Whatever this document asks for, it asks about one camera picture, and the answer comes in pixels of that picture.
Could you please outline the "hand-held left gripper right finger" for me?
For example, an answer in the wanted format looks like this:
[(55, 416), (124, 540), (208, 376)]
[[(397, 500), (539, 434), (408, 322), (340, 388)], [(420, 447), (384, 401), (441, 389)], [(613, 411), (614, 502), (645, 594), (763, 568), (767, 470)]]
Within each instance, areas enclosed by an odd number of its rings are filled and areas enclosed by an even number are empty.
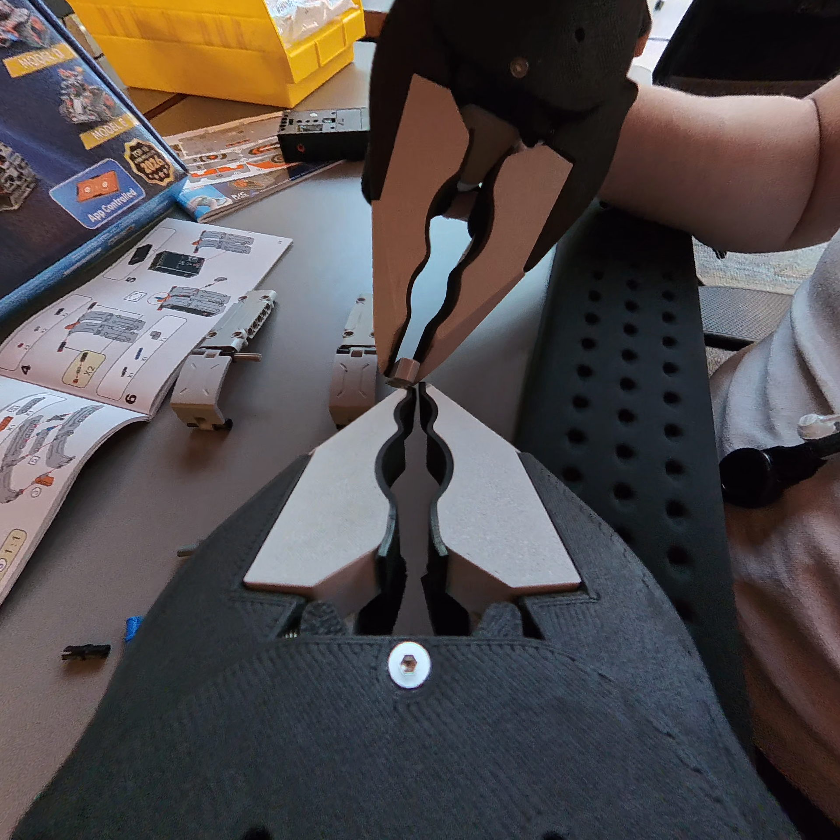
[(464, 408), (418, 386), (426, 466), (439, 484), (429, 510), (423, 591), (437, 635), (468, 635), (497, 602), (581, 586), (519, 451)]

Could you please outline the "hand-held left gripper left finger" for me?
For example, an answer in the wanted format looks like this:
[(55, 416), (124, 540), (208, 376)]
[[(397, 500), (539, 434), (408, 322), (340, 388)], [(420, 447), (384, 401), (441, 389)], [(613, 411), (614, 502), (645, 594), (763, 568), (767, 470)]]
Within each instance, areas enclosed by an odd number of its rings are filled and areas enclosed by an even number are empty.
[(392, 633), (406, 584), (392, 485), (416, 400), (416, 388), (398, 390), (311, 452), (248, 588), (330, 602), (359, 633)]

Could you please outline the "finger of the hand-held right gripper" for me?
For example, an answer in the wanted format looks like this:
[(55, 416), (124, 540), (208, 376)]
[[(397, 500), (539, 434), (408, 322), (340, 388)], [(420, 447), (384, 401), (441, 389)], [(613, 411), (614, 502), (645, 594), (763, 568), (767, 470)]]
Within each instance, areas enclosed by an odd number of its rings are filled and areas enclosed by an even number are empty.
[(447, 297), (430, 322), (408, 381), (443, 363), (525, 275), (526, 262), (572, 170), (541, 144), (507, 156), (489, 191), (490, 221), (450, 272)]
[(373, 327), (384, 376), (397, 362), (413, 284), (431, 252), (436, 199), (468, 150), (469, 131), (451, 90), (414, 75), (381, 196), (372, 203)]

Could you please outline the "grey hinged panel with axle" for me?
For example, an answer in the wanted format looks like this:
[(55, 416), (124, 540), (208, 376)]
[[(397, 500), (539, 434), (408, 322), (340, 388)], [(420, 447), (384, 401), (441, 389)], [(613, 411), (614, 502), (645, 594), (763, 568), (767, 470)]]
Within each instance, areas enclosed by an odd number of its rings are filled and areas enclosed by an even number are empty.
[(231, 363), (260, 361), (247, 352), (277, 301), (274, 290), (250, 290), (215, 324), (186, 358), (171, 395), (171, 408), (188, 427), (225, 431), (233, 426), (219, 409), (219, 396)]

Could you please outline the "person's right forearm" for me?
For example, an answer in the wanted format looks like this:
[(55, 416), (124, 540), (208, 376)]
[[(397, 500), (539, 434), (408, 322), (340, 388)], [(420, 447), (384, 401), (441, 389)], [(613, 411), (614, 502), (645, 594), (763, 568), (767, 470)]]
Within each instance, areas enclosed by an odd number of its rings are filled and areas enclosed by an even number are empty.
[(839, 226), (839, 78), (802, 99), (640, 87), (600, 198), (719, 250), (825, 243)]

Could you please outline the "grey desk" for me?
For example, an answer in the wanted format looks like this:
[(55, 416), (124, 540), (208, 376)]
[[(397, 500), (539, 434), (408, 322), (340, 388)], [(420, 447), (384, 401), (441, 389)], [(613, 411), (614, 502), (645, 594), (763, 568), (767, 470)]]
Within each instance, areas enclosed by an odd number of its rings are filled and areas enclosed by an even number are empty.
[[(1, 835), (78, 741), (123, 654), (125, 619), (144, 615), (204, 539), (296, 457), (334, 434), (333, 354), (355, 299), (371, 289), (371, 212), (361, 164), (336, 165), (231, 213), (223, 226), (292, 238), (266, 277), (276, 310), (233, 364), (229, 433), (194, 432), (169, 407), (90, 457), (1, 609)], [(510, 438), (553, 252), (430, 376)], [(102, 661), (64, 663), (70, 644), (110, 644)]]

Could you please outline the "person's right hand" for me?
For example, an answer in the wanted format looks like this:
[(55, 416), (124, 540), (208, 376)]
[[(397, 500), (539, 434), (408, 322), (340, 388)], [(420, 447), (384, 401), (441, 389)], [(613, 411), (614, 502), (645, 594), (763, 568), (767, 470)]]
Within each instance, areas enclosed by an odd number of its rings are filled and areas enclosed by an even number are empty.
[(452, 177), (444, 183), (436, 202), (435, 217), (459, 219), (471, 227), (486, 225), (492, 219), (492, 201), (483, 182), (462, 183)]

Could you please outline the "black electronics hub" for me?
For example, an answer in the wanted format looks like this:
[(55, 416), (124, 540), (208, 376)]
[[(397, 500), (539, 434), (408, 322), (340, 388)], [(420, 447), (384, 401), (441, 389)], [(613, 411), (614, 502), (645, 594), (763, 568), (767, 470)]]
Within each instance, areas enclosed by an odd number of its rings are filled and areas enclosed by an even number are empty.
[(277, 139), (286, 163), (363, 161), (369, 130), (368, 108), (285, 111)]

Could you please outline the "open instruction booklet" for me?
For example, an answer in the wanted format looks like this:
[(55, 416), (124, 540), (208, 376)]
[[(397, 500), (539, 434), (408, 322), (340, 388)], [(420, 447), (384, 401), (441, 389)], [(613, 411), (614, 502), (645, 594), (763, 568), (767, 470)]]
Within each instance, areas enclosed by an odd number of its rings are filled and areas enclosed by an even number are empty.
[(1, 350), (1, 599), (89, 456), (148, 421), (187, 356), (291, 240), (166, 219)]

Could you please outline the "clear plastic bag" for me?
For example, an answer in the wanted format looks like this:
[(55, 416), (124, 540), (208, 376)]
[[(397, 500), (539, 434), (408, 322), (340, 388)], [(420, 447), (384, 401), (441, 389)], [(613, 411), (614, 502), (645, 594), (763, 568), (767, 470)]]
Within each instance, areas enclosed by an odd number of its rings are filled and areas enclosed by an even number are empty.
[(283, 46), (289, 48), (316, 34), (348, 11), (359, 8), (353, 1), (265, 1)]

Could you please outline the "colour cover booklet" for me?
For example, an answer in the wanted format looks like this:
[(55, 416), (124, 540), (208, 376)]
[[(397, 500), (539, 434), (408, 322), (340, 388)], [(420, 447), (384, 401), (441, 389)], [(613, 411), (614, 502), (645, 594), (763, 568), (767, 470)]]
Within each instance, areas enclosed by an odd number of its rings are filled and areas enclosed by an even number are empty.
[(291, 162), (277, 138), (284, 112), (164, 137), (187, 170), (177, 202), (209, 224), (278, 193), (337, 162)]

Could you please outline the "black ribbed chair back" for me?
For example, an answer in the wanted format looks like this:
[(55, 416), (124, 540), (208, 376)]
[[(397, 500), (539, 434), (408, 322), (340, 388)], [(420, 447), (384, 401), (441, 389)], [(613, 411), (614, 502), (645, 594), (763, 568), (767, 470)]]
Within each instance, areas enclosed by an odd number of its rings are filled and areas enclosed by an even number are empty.
[(653, 83), (702, 96), (802, 98), (838, 70), (838, 1), (697, 1)]

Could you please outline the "yellow storage bin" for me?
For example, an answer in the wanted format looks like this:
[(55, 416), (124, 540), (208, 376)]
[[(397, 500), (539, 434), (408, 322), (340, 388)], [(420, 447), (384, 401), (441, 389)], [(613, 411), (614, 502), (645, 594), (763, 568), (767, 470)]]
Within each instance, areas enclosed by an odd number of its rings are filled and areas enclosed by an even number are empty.
[(354, 58), (360, 2), (296, 45), (262, 1), (70, 1), (131, 88), (291, 109)]

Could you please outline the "dark grey chair part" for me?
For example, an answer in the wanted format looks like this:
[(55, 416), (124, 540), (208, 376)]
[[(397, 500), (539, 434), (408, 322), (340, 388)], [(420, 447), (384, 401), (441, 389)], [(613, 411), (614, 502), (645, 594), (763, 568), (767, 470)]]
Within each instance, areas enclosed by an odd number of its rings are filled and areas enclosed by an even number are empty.
[(698, 295), (705, 345), (727, 351), (771, 334), (793, 300), (778, 292), (721, 286), (701, 286)]

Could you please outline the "blue robot kit box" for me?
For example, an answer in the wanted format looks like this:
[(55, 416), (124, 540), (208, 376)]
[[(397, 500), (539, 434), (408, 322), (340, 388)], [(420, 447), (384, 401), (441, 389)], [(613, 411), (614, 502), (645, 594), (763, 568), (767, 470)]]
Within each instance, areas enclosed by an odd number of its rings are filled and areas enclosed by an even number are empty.
[(41, 2), (1, 2), (1, 313), (174, 203), (186, 170)]

